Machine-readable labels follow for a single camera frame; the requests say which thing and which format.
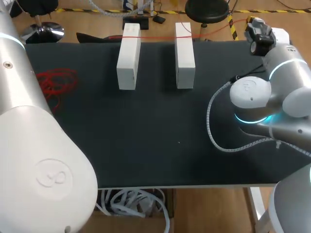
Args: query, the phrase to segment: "black table mat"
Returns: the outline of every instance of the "black table mat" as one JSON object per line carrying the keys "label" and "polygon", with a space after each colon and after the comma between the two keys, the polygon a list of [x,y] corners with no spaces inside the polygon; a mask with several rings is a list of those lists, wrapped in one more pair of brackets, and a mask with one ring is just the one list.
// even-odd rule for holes
{"label": "black table mat", "polygon": [[[120,44],[37,44],[26,51],[36,73],[70,68],[77,88],[55,118],[92,163],[99,187],[277,183],[311,162],[267,142],[237,153],[212,145],[209,99],[232,76],[261,64],[244,42],[197,42],[192,90],[177,90],[174,44],[143,43],[135,91],[118,88]],[[215,100],[211,130],[225,148],[256,140],[238,128],[228,90]]]}

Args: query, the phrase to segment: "black stool seat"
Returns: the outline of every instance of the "black stool seat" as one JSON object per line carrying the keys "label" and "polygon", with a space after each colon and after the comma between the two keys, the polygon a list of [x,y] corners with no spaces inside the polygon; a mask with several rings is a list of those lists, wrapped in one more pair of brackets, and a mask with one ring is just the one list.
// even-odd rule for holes
{"label": "black stool seat", "polygon": [[53,12],[58,6],[58,0],[17,0],[21,8],[31,17],[43,16]]}
{"label": "black stool seat", "polygon": [[218,23],[227,18],[229,5],[225,0],[188,0],[185,12],[199,23]]}

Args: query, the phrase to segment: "coiled cable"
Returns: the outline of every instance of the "coiled cable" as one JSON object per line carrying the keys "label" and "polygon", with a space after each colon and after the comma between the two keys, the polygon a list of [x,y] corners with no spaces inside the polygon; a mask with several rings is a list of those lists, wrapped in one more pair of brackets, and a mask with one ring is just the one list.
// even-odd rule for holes
{"label": "coiled cable", "polygon": [[98,5],[96,5],[93,0],[88,0],[88,3],[93,6],[96,10],[98,10],[100,13],[102,13],[105,16],[110,16],[110,17],[126,17],[126,16],[132,16],[137,14],[139,11],[142,11],[143,9],[145,9],[147,6],[149,6],[151,4],[153,0],[148,0],[146,3],[143,4],[143,6],[141,8],[138,8],[134,11],[131,12],[126,12],[126,13],[112,13],[112,12],[107,12],[105,10],[103,10],[102,8],[100,8]]}
{"label": "coiled cable", "polygon": [[[107,216],[138,216],[138,217],[146,217],[146,212],[149,212],[153,208],[153,203],[156,201],[160,204],[160,208],[157,209],[158,212],[161,210],[163,211],[166,226],[164,233],[168,233],[170,229],[170,217],[169,213],[165,207],[165,195],[161,189],[155,189],[159,191],[162,195],[162,200],[158,198],[157,196],[148,193],[146,191],[143,191],[141,189],[122,189],[118,193],[116,193],[111,200],[109,201],[109,198],[111,196],[111,189],[101,189],[101,205],[96,204],[96,207],[102,211]],[[149,210],[139,212],[136,211],[135,208],[140,201],[143,199],[148,199],[149,204]],[[109,212],[106,209],[106,205],[110,203],[110,207],[112,212]]]}
{"label": "coiled cable", "polygon": [[[215,140],[214,140],[214,138],[213,138],[213,136],[212,136],[212,133],[211,133],[211,131],[210,131],[210,126],[209,126],[209,115],[210,115],[210,110],[211,110],[212,104],[213,104],[215,98],[217,97],[217,95],[218,95],[221,91],[223,91],[224,89],[226,89],[227,87],[229,87],[229,86],[231,86],[231,85],[232,85],[232,82],[227,82],[226,84],[224,84],[221,88],[219,88],[219,89],[214,93],[214,95],[212,96],[212,98],[210,99],[210,101],[209,101],[209,103],[208,103],[208,107],[207,107],[207,116],[206,116],[207,133],[208,133],[208,136],[209,136],[209,138],[210,138],[212,144],[214,145],[214,147],[216,147],[217,149],[219,149],[219,150],[221,150],[221,151],[223,151],[223,152],[233,153],[233,152],[238,152],[238,151],[245,150],[245,149],[247,149],[247,148],[253,147],[253,146],[255,146],[255,145],[259,144],[259,143],[262,143],[262,142],[275,141],[275,140],[272,139],[272,138],[266,137],[266,138],[259,139],[259,140],[257,140],[257,141],[254,141],[254,142],[249,143],[249,144],[247,144],[247,145],[245,145],[245,146],[242,146],[242,147],[239,147],[239,148],[235,148],[235,149],[225,149],[225,148],[222,148],[222,147],[220,147],[220,146],[215,142]],[[307,156],[311,157],[311,154],[310,154],[309,152],[307,152],[307,151],[305,151],[305,150],[303,150],[303,149],[301,149],[301,148],[299,148],[299,147],[297,147],[297,146],[295,146],[295,145],[293,145],[293,144],[290,144],[290,143],[287,143],[287,142],[283,142],[283,141],[281,141],[281,142],[284,143],[284,144],[286,144],[286,145],[288,145],[288,146],[290,146],[291,148],[293,148],[293,149],[299,151],[300,153],[303,153],[304,155],[307,155]]]}

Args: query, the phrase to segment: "robot logo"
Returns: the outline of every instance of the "robot logo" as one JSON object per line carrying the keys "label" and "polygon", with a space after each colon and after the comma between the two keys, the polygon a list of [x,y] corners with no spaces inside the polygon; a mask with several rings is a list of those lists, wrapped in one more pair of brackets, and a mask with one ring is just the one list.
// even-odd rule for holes
{"label": "robot logo", "polygon": [[61,199],[72,189],[72,173],[62,161],[45,159],[35,166],[36,189],[49,199]]}
{"label": "robot logo", "polygon": [[243,87],[245,91],[249,91],[250,89],[254,88],[256,83],[253,80],[245,80],[243,82]]}

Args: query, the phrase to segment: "screw hole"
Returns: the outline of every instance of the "screw hole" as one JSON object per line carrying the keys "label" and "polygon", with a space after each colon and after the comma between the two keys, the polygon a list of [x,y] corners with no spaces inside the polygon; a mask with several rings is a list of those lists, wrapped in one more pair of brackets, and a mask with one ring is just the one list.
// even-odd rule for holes
{"label": "screw hole", "polygon": [[70,226],[65,227],[65,233],[69,233],[70,231],[71,231],[71,227]]}
{"label": "screw hole", "polygon": [[3,65],[7,69],[11,69],[13,67],[13,65],[10,62],[4,62]]}

